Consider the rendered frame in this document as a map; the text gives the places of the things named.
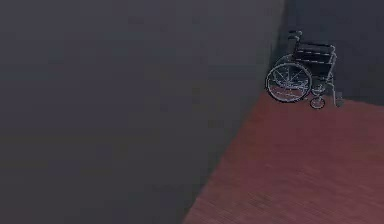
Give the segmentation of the black wheelchair with spoked wheels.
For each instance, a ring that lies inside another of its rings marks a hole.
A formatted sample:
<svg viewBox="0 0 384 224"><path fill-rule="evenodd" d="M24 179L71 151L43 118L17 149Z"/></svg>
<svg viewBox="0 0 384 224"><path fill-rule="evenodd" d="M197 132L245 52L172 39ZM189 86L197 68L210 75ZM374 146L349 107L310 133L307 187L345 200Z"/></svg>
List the black wheelchair with spoked wheels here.
<svg viewBox="0 0 384 224"><path fill-rule="evenodd" d="M281 56L265 77L265 90L280 103L297 103L307 100L314 110L326 105L324 96L331 91L336 107L343 105L342 93L336 91L333 69L336 65L336 48L331 44L302 41L300 30L291 30L293 40L290 53Z"/></svg>

